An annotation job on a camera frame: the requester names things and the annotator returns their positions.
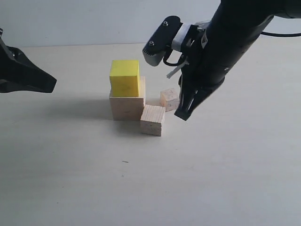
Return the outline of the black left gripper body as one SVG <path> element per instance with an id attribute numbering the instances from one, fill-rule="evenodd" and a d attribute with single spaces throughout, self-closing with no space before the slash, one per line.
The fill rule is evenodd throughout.
<path id="1" fill-rule="evenodd" d="M 0 40 L 0 92 L 30 91 L 24 79 L 24 72 L 31 62 L 18 48 L 7 46 Z"/>

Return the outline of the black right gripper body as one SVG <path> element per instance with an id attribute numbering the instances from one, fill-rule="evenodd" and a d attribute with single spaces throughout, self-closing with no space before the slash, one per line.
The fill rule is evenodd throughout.
<path id="1" fill-rule="evenodd" d="M 181 69 L 181 94 L 211 94 L 261 33 L 254 24 L 198 23 Z"/>

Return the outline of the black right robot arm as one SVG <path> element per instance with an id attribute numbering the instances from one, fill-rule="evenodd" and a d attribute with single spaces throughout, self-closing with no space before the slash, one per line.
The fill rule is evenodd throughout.
<path id="1" fill-rule="evenodd" d="M 224 82 L 226 74 L 275 17 L 301 17 L 299 0 L 222 0 L 204 32 L 187 53 L 179 78 L 180 102 L 175 116 L 192 112 Z"/>

